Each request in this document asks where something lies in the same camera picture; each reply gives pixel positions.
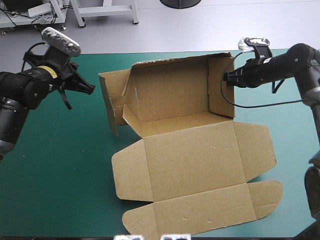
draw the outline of cardboard box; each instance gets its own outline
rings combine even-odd
[[[279,204],[280,182],[247,183],[276,158],[268,128],[234,122],[221,96],[230,62],[220,53],[100,74],[110,127],[116,133],[126,122],[142,137],[112,157],[117,196],[153,202],[123,215],[131,234],[201,233],[263,218]],[[233,87],[224,89],[233,100]]]

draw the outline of green table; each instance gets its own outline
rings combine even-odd
[[[285,50],[274,50],[273,54]],[[139,61],[212,52],[85,54],[75,61],[96,90],[67,92],[67,110],[58,92],[31,111],[14,151],[0,163],[0,236],[113,236],[125,234],[122,214],[145,202],[119,200],[111,157],[139,137],[129,126],[115,136],[109,129],[98,73],[130,68]],[[253,55],[243,54],[239,67]],[[255,105],[299,99],[294,80],[276,95],[271,86],[236,89],[237,103]],[[212,237],[293,236],[313,222],[304,189],[309,158],[318,151],[310,109],[302,103],[236,110],[236,121],[269,126],[277,166],[258,178],[284,185],[279,207],[270,216],[202,233]]]

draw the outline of yellow tape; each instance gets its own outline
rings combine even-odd
[[[48,67],[48,66],[37,66],[37,68],[40,68],[40,69],[44,69],[46,71],[48,71],[52,78],[56,79],[58,77],[57,73],[55,72],[55,70],[53,70],[51,67]]]

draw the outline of cable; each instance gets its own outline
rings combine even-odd
[[[229,99],[227,99],[227,97],[225,96],[224,93],[224,89],[223,89],[223,80],[224,80],[224,75],[227,72],[228,68],[234,63],[234,61],[236,60],[237,57],[239,57],[243,52],[238,53],[233,59],[232,61],[226,66],[226,68],[224,69],[222,76],[221,76],[221,81],[220,81],[220,90],[221,90],[221,94],[224,98],[224,100],[226,100],[229,104],[235,106],[235,107],[239,107],[239,108],[243,108],[243,109],[254,109],[254,108],[264,108],[264,107],[271,107],[271,106],[277,106],[277,105],[283,105],[283,104],[294,104],[294,103],[300,103],[300,102],[306,102],[306,101],[317,101],[318,103],[320,102],[318,99],[316,98],[305,98],[305,99],[301,99],[301,100],[295,100],[295,101],[283,101],[283,102],[276,102],[276,103],[270,103],[270,104],[263,104],[263,105],[253,105],[253,106],[244,106],[244,105],[239,105],[239,104],[235,104],[233,102],[231,102]]]
[[[15,22],[11,19],[11,17],[8,16],[8,14],[6,13],[5,10],[3,10],[2,8],[0,8],[0,11],[2,11],[2,12],[7,16],[7,18],[13,23],[13,25],[14,25],[15,27],[18,26],[18,25],[15,24]]]
[[[38,42],[38,43],[36,43],[36,44],[34,44],[34,45],[32,45],[29,49],[28,49],[28,51],[26,51],[26,55],[28,54],[28,53],[30,53],[31,52],[31,50],[32,49],[34,49],[36,46],[39,46],[39,45],[45,45],[46,43],[45,42]],[[23,72],[24,70],[25,70],[25,65],[26,65],[26,60],[23,60],[23,64],[22,64],[22,68],[21,68],[21,72]]]

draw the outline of robotic arm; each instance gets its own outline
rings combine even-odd
[[[228,86],[240,88],[256,88],[272,82],[272,89],[275,90],[272,92],[275,93],[275,81],[281,80],[281,84],[284,79],[294,77],[302,102],[312,110],[320,142],[320,51],[299,43],[287,53],[272,57],[269,44],[264,38],[242,39],[239,48],[243,52],[254,52],[255,58],[247,60],[244,66],[225,73],[223,80]],[[313,166],[307,170],[304,184],[311,216],[317,221],[294,238],[297,240],[320,239],[320,151],[309,163]]]
[[[36,109],[41,101],[58,90],[68,109],[71,105],[65,90],[91,94],[95,86],[87,83],[77,72],[78,65],[70,62],[71,57],[81,53],[79,44],[54,28],[42,31],[48,45],[44,55],[31,52],[24,55],[31,69],[19,73],[0,72],[0,160],[11,151],[19,138],[29,110]]]

